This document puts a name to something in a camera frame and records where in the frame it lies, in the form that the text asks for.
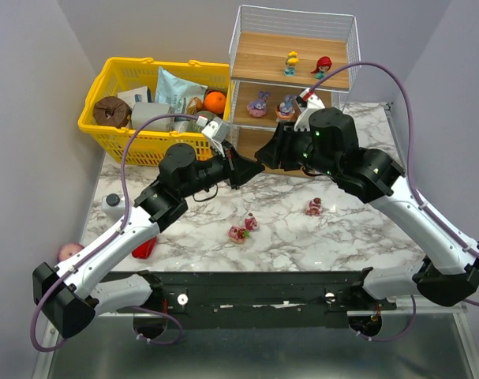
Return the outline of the purple bunny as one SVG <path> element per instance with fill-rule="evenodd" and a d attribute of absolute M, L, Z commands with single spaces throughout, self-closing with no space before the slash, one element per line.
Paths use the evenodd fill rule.
<path fill-rule="evenodd" d="M 285 122 L 292 119 L 295 114 L 294 105 L 296 96 L 286 95 L 283 98 L 283 101 L 276 107 L 276 121 Z"/>
<path fill-rule="evenodd" d="M 258 97 L 252 100 L 247 105 L 247 111 L 252 118 L 262 118 L 268 112 L 267 100 L 270 97 L 270 92 L 259 91 Z"/>

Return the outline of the red white figure toy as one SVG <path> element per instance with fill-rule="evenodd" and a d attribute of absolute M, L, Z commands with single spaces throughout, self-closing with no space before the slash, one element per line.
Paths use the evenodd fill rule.
<path fill-rule="evenodd" d="M 319 216 L 321 214 L 321 199 L 314 197 L 309 200 L 305 213 L 310 216 Z"/>

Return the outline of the yellow blue duck toy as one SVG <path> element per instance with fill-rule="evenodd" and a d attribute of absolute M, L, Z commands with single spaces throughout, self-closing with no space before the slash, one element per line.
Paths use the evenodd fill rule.
<path fill-rule="evenodd" d="M 299 63 L 298 53 L 296 51 L 291 51 L 285 61 L 285 70 L 284 74 L 288 77 L 292 77 L 296 72 L 296 65 Z"/>

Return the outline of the red cherry toy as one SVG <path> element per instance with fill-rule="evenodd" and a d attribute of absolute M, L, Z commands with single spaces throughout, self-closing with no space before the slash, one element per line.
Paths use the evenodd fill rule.
<path fill-rule="evenodd" d="M 316 79 L 322 79 L 326 76 L 327 72 L 332 67 L 332 60 L 328 56 L 320 57 L 316 62 L 316 68 L 311 72 L 311 74 Z"/>

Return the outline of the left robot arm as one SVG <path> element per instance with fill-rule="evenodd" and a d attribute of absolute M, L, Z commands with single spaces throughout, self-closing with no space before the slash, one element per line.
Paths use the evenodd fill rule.
<path fill-rule="evenodd" d="M 75 336 L 99 312 L 101 300 L 92 297 L 99 282 L 137 247 L 175 223 L 188 209 L 187 197 L 220 182 L 236 190 L 264 171 L 261 163 L 241 156 L 229 143 L 223 151 L 201 161 L 188 144 L 169 147 L 156 180 L 125 206 L 113 227 L 75 257 L 34 269 L 36 312 L 44 314 L 62 338 Z"/>

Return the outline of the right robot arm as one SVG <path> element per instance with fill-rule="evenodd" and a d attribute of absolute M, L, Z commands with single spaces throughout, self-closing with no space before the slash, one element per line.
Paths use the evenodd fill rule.
<path fill-rule="evenodd" d="M 367 268 L 357 290 L 377 300 L 422 295 L 440 306 L 466 300 L 479 287 L 479 242 L 449 223 L 411 193 L 403 168 L 386 152 L 362 148 L 354 120 L 331 107 L 309 116 L 309 127 L 280 122 L 255 157 L 271 169 L 325 174 L 341 190 L 383 213 L 425 253 L 410 265 Z"/>

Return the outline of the green melon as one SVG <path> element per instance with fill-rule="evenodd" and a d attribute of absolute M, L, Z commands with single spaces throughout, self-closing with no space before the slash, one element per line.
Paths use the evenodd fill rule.
<path fill-rule="evenodd" d="M 203 130 L 217 130 L 223 120 L 210 111 L 199 111 L 189 119 L 187 131 L 190 133 L 201 133 Z"/>

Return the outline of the pink bear toy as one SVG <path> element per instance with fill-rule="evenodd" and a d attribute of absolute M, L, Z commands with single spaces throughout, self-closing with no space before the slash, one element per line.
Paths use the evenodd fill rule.
<path fill-rule="evenodd" d="M 248 231 L 256 231 L 259 228 L 256 217 L 251 212 L 249 212 L 245 217 L 245 228 Z"/>

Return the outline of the white can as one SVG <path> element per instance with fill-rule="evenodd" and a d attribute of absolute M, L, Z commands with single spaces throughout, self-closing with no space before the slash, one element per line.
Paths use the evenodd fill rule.
<path fill-rule="evenodd" d="M 178 133 L 186 133 L 189 128 L 189 120 L 175 121 L 174 131 Z"/>

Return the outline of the orange fruit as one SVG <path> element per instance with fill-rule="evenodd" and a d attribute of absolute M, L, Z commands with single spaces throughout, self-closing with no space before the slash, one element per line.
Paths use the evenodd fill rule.
<path fill-rule="evenodd" d="M 204 97 L 204 108 L 213 114 L 223 114 L 226 107 L 226 96 L 217 91 L 209 92 Z"/>

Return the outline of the blue snack bag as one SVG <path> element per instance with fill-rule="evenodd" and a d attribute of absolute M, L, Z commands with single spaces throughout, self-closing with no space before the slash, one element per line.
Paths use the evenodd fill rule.
<path fill-rule="evenodd" d="M 187 114 L 186 105 L 189 99 L 196 96 L 203 100 L 207 89 L 208 87 L 202 84 L 176 77 L 160 66 L 155 89 L 155 102 L 171 105 L 176 114 Z"/>

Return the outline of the yellow plastic basket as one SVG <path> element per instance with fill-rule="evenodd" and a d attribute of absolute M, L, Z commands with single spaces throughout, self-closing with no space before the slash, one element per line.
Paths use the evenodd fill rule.
<path fill-rule="evenodd" d="M 118 92 L 144 85 L 152 91 L 155 90 L 159 67 L 182 79 L 225 92 L 230 90 L 230 67 L 224 63 L 197 60 L 162 62 L 153 58 L 108 58 L 88 91 L 77 125 L 82 132 L 93 137 L 116 162 L 121 161 L 124 147 L 133 131 L 128 128 L 118 129 L 113 126 L 98 125 L 92 115 L 93 108 L 102 98 L 115 96 Z M 177 143 L 186 143 L 193 147 L 198 160 L 212 157 L 212 149 L 200 133 L 156 132 L 145 129 L 130 146 L 126 162 L 156 167 L 167 149 Z"/>

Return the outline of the white plastic bottle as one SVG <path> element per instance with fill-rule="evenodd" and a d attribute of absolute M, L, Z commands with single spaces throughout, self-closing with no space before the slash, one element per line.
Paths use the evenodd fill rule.
<path fill-rule="evenodd" d="M 103 197 L 101 210 L 108 219 L 113 222 L 121 219 L 125 213 L 125 198 L 116 193 L 110 193 Z"/>

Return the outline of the red bell pepper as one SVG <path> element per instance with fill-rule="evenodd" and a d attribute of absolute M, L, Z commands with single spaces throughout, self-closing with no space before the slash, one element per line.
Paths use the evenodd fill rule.
<path fill-rule="evenodd" d="M 151 255 L 157 243 L 157 238 L 151 238 L 143 244 L 139 245 L 132 253 L 132 257 L 140 260 L 146 260 Z"/>

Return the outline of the brown chocolate donut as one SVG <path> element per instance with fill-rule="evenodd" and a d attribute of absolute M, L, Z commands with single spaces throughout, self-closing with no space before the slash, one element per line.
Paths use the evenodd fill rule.
<path fill-rule="evenodd" d="M 117 129 L 127 127 L 131 115 L 130 106 L 116 96 L 107 96 L 95 103 L 92 117 L 99 126 Z"/>

